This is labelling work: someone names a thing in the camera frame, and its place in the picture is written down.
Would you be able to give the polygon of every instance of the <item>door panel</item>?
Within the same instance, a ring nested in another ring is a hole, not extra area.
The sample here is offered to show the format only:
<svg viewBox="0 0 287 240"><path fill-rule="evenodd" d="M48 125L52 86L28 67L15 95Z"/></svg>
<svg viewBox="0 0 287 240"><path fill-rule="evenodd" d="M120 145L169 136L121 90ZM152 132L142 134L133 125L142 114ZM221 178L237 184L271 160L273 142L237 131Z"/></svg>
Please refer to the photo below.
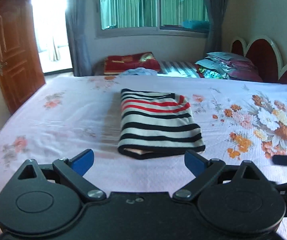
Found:
<svg viewBox="0 0 287 240"><path fill-rule="evenodd" d="M45 84L29 7L24 0L0 0L0 88L11 113Z"/></svg>

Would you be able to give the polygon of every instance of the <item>window sill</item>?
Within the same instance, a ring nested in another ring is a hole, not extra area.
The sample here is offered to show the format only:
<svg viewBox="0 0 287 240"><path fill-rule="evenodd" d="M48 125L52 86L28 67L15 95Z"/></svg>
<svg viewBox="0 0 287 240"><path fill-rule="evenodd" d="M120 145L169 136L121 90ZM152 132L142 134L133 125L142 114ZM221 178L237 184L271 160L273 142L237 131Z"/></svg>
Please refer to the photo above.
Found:
<svg viewBox="0 0 287 240"><path fill-rule="evenodd" d="M122 29L108 29L98 30L96 39L124 37L124 36L146 36L146 35L169 35L169 36L183 36L193 38L207 38L208 33L183 30L169 30L159 29L156 27L142 27L142 28L122 28Z"/></svg>

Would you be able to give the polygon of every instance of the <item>green curtain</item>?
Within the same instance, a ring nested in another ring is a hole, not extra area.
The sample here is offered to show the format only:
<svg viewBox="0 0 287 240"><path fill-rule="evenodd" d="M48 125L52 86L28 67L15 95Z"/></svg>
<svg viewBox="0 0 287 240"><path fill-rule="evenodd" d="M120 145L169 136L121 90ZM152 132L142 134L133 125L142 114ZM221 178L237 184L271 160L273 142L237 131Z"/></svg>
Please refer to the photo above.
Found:
<svg viewBox="0 0 287 240"><path fill-rule="evenodd" d="M160 0L161 25L208 21L203 0ZM157 0L100 0L101 28L156 27Z"/></svg>

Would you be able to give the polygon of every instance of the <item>window frame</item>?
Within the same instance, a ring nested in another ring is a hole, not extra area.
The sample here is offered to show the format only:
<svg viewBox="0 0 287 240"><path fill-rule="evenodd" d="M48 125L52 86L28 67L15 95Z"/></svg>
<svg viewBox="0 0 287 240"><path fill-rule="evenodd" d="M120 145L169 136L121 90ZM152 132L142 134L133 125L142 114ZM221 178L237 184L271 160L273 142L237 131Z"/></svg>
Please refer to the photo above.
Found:
<svg viewBox="0 0 287 240"><path fill-rule="evenodd" d="M95 25L96 38L113 38L122 36L144 36L144 35L170 35L170 36L184 36L195 38L207 38L209 32L202 32L200 30L192 30L181 27L161 26L161 6L160 0L157 0L157 27L132 27L132 28L115 28L106 29L101 28L101 5L100 0L94 0L95 8Z"/></svg>

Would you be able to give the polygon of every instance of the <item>door handle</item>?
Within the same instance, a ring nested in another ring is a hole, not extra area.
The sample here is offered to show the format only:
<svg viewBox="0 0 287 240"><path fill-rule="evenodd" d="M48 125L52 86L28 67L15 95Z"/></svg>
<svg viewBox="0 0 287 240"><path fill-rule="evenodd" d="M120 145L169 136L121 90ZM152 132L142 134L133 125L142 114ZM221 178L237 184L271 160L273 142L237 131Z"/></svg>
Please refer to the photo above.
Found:
<svg viewBox="0 0 287 240"><path fill-rule="evenodd" d="M7 66L8 63L7 62L0 62L0 76L3 76L3 70L2 68Z"/></svg>

